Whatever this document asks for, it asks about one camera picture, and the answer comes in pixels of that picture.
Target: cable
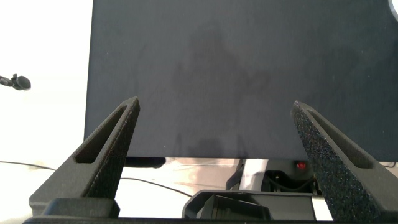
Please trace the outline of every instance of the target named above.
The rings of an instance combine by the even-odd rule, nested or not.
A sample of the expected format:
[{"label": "cable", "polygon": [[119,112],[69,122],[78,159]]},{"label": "cable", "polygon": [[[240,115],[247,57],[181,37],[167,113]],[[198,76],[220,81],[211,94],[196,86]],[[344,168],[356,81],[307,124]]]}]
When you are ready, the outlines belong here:
[{"label": "cable", "polygon": [[54,171],[56,171],[56,169],[53,169],[53,168],[50,168],[50,167],[40,166],[40,165],[36,165],[36,164],[27,164],[27,163],[24,163],[24,162],[0,161],[0,163],[17,164],[17,165],[24,165],[24,166],[32,166],[32,167],[37,167],[37,168],[41,168],[41,169],[49,169],[49,170],[54,170]]},{"label": "cable", "polygon": [[285,187],[285,186],[283,186],[283,185],[278,184],[277,182],[275,182],[274,180],[272,180],[272,179],[271,179],[269,176],[267,176],[267,175],[266,175],[265,177],[266,177],[267,180],[269,180],[269,182],[271,182],[271,183],[274,184],[275,186],[281,188],[282,190],[288,190],[288,191],[291,191],[291,192],[296,192],[296,191],[298,191],[298,190],[301,190],[301,189],[303,189],[304,187],[306,187],[308,184],[310,184],[311,182],[313,182],[313,177],[312,177],[312,178],[310,178],[309,180],[307,180],[306,183],[304,183],[304,184],[301,185],[300,187],[297,187],[297,188],[295,188],[295,189],[291,189],[291,188],[289,188],[289,187]]},{"label": "cable", "polygon": [[383,166],[384,166],[384,167],[387,167],[387,168],[394,168],[396,165],[397,165],[397,162],[394,162],[394,163],[392,164],[392,166],[385,166],[385,165],[383,165]]},{"label": "cable", "polygon": [[[40,165],[36,165],[36,164],[28,164],[28,163],[24,163],[24,162],[0,161],[0,163],[17,164],[17,165],[24,165],[24,166],[32,166],[32,167],[37,167],[37,168],[41,168],[41,169],[48,169],[48,170],[54,170],[54,171],[56,171],[55,169],[50,168],[50,167],[40,166]],[[159,187],[163,187],[163,188],[165,188],[165,189],[173,190],[174,192],[183,194],[183,195],[185,195],[185,196],[187,196],[187,197],[192,197],[192,195],[187,194],[187,193],[185,193],[185,192],[182,192],[181,190],[173,189],[173,188],[171,188],[171,187],[166,187],[166,186],[164,186],[164,185],[156,184],[156,183],[153,183],[153,182],[150,182],[150,181],[146,181],[146,180],[141,180],[141,179],[137,179],[137,178],[130,178],[130,177],[123,177],[123,178],[120,178],[120,179],[121,179],[121,180],[136,180],[136,181],[141,181],[141,182],[145,182],[145,183],[148,183],[148,184],[153,184],[153,185],[156,185],[156,186],[159,186]]]},{"label": "cable", "polygon": [[174,191],[174,192],[183,194],[183,195],[185,195],[185,196],[187,196],[187,197],[192,197],[192,195],[187,194],[187,193],[185,193],[185,192],[182,192],[181,190],[173,189],[173,188],[171,188],[171,187],[167,187],[167,186],[164,186],[164,185],[161,185],[161,184],[156,184],[156,183],[153,183],[153,182],[150,182],[150,181],[147,181],[147,180],[141,180],[141,179],[130,178],[130,177],[122,177],[122,178],[120,178],[120,179],[121,179],[121,180],[136,180],[136,181],[141,181],[141,182],[144,182],[144,183],[147,183],[147,184],[153,184],[153,185],[156,185],[156,186],[158,186],[158,187],[163,187],[163,188],[165,188],[165,189],[172,190],[172,191]]}]

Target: red light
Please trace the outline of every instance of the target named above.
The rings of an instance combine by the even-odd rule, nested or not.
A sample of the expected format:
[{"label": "red light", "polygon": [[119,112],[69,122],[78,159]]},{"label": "red light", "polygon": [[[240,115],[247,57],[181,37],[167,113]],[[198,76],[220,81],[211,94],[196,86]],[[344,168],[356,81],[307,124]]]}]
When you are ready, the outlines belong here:
[{"label": "red light", "polygon": [[305,162],[298,162],[298,163],[297,163],[297,168],[299,168],[299,169],[304,170],[304,169],[305,169],[305,166],[306,166]]}]

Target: black device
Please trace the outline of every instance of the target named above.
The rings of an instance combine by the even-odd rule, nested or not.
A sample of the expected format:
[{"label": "black device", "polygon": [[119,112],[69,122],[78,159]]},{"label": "black device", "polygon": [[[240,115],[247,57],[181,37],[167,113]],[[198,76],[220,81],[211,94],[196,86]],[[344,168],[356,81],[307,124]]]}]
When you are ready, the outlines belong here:
[{"label": "black device", "polygon": [[227,190],[195,194],[181,220],[118,218],[114,196],[139,110],[137,98],[121,103],[32,194],[34,216],[25,223],[313,223],[311,199],[319,192],[336,222],[398,223],[398,179],[320,113],[298,101],[291,117],[315,173],[316,183],[313,179],[308,185],[312,194],[302,188],[236,191],[227,185]]},{"label": "black device", "polygon": [[397,74],[388,0],[94,1],[85,138],[138,96],[129,157],[306,160],[300,100],[398,161]]},{"label": "black device", "polygon": [[14,74],[11,79],[0,76],[0,84],[13,87],[16,90],[30,90],[31,88],[29,79],[17,74]]}]

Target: black microphone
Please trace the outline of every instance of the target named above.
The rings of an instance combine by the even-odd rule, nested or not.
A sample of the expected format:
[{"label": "black microphone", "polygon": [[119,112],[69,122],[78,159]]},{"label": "black microphone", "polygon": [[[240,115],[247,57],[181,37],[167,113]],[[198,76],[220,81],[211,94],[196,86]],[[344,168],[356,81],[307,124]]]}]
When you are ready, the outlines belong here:
[{"label": "black microphone", "polygon": [[26,77],[14,74],[11,79],[0,76],[0,84],[13,87],[16,90],[30,90],[30,81]]}]

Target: white wall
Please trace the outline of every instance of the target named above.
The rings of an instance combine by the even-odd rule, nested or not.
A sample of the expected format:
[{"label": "white wall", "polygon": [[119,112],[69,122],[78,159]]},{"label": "white wall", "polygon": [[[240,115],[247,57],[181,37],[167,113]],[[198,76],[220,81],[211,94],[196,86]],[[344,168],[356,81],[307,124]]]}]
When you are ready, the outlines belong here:
[{"label": "white wall", "polygon": [[[0,161],[57,168],[83,141],[92,0],[0,1]],[[0,164],[0,223],[31,215],[29,196],[51,170]]]}]

